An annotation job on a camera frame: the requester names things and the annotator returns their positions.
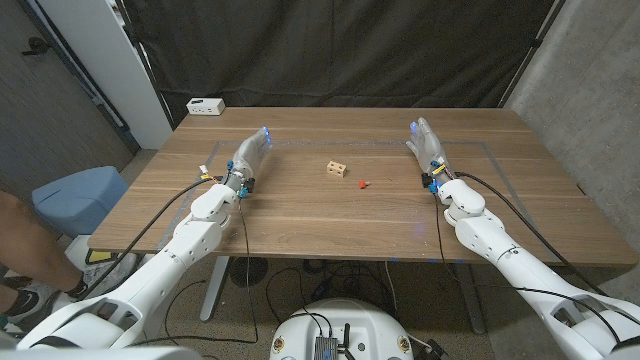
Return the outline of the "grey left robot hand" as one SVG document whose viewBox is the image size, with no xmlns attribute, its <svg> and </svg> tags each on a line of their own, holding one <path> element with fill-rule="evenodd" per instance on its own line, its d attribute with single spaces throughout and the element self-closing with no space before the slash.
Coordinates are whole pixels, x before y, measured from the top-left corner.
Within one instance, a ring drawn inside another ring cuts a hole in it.
<svg viewBox="0 0 640 360">
<path fill-rule="evenodd" d="M 260 164 L 272 147 L 270 131 L 267 127 L 260 128 L 255 134 L 245 139 L 233 155 L 233 164 L 225 185 L 239 191 L 249 179 L 255 177 Z"/>
</svg>

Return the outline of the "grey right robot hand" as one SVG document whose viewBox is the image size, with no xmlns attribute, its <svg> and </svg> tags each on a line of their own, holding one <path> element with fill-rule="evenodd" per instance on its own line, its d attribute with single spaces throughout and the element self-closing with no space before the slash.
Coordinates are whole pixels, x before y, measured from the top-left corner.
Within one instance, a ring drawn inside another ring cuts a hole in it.
<svg viewBox="0 0 640 360">
<path fill-rule="evenodd" d="M 418 161 L 423 183 L 432 193 L 436 193 L 442 185 L 454 179 L 446 153 L 423 117 L 410 124 L 410 132 L 406 145 Z"/>
</svg>

